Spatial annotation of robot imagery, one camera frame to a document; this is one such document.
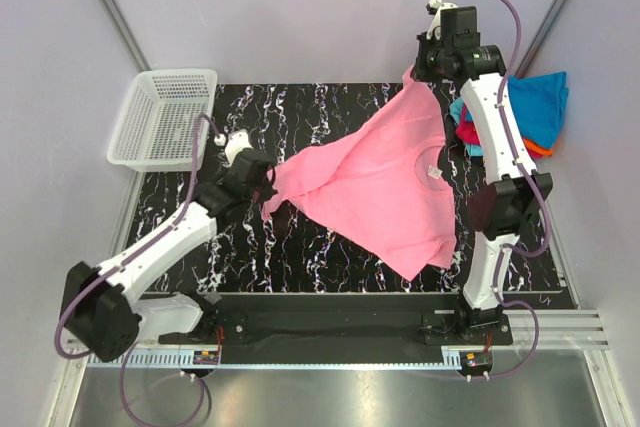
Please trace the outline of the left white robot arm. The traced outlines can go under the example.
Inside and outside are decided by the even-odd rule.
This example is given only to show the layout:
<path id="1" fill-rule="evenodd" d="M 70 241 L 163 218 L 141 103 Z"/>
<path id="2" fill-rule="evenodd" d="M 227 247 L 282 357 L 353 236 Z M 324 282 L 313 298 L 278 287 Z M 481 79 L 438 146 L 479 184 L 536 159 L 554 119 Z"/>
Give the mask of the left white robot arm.
<path id="1" fill-rule="evenodd" d="M 54 348 L 68 330 L 88 354 L 110 362 L 138 341 L 182 334 L 196 343 L 215 333 L 217 308 L 196 293 L 147 299 L 147 289 L 179 260 L 209 242 L 240 210 L 275 194 L 275 161 L 253 148 L 240 150 L 213 181 L 191 181 L 174 215 L 122 253 L 92 267 L 80 262 L 66 277 Z"/>

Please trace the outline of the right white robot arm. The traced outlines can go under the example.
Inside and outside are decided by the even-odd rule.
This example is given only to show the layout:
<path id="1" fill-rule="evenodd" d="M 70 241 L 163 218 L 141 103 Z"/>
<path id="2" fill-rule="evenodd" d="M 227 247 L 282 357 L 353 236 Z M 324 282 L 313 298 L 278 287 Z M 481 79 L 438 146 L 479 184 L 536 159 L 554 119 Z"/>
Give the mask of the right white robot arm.
<path id="1" fill-rule="evenodd" d="M 500 51 L 482 47 L 476 34 L 417 37 L 412 71 L 416 81 L 453 81 L 478 131 L 485 185 L 467 199 L 475 232 L 469 277 L 456 302 L 451 332 L 466 343 L 481 342 L 503 326 L 503 283 L 522 228 L 544 212 L 553 186 L 531 159 L 511 109 Z"/>

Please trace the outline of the pink t shirt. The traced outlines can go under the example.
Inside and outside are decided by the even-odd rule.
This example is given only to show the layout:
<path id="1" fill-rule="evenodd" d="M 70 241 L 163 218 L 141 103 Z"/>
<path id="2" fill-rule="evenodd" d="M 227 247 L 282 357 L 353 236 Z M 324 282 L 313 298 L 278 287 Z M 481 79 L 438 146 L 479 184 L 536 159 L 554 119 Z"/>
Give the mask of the pink t shirt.
<path id="1" fill-rule="evenodd" d="M 406 72 L 400 92 L 356 132 L 278 165 L 262 216 L 289 202 L 408 281 L 428 265 L 447 269 L 456 220 L 452 187 L 438 167 L 444 142 L 438 100 Z"/>

